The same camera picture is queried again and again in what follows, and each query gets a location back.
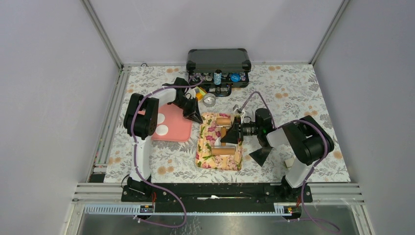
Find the white dough ball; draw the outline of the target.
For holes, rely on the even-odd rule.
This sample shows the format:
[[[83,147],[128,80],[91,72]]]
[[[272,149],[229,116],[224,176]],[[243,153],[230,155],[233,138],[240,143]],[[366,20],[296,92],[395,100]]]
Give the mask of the white dough ball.
[[[226,143],[222,143],[220,137],[218,139],[216,139],[216,141],[214,143],[215,148],[222,148],[222,147],[225,147],[225,146],[226,146]]]

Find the wooden double-ended rolling pin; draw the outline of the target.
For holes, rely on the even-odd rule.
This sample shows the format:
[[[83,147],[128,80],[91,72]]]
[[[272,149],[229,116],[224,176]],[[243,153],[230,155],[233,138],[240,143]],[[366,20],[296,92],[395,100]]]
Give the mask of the wooden double-ended rolling pin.
[[[227,117],[219,117],[216,119],[216,126],[220,127],[220,137],[218,138],[218,143],[211,149],[212,155],[234,155],[236,152],[236,146],[234,145],[227,145],[221,140],[225,137],[227,130],[231,127],[232,121],[230,118]]]

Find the floral yellow tray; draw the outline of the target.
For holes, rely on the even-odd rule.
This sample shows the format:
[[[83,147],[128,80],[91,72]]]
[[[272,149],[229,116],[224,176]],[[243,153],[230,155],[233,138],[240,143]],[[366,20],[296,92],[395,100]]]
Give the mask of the floral yellow tray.
[[[220,137],[220,127],[216,126],[217,118],[230,118],[233,122],[234,116],[225,113],[203,113],[203,123],[200,125],[199,138],[195,163],[200,168],[239,171],[242,165],[243,145],[235,144],[234,155],[212,155],[211,149],[216,139]]]

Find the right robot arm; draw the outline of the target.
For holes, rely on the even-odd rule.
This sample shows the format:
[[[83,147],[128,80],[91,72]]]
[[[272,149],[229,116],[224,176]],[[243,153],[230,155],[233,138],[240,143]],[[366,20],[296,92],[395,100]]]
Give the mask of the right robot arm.
[[[261,145],[250,154],[260,166],[264,165],[273,149],[286,143],[291,146],[295,159],[282,178],[280,189],[281,197],[288,202],[299,197],[300,187],[310,177],[312,169],[334,149],[332,138],[311,116],[275,127],[267,108],[257,109],[254,121],[244,122],[243,117],[236,116],[220,142],[240,144],[246,136],[256,136]]]

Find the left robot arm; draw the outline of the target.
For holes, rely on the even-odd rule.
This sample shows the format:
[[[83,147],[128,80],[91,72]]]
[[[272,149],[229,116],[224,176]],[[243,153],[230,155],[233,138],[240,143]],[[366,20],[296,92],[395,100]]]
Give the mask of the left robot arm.
[[[197,98],[186,96],[188,90],[201,83],[202,81],[199,81],[191,85],[186,79],[177,77],[174,83],[162,84],[161,88],[147,95],[131,95],[123,126],[133,141],[132,166],[127,186],[133,190],[133,195],[138,200],[148,200],[152,194],[151,187],[159,188],[148,181],[151,176],[151,141],[158,124],[159,107],[173,104],[182,109],[184,118],[202,124]]]

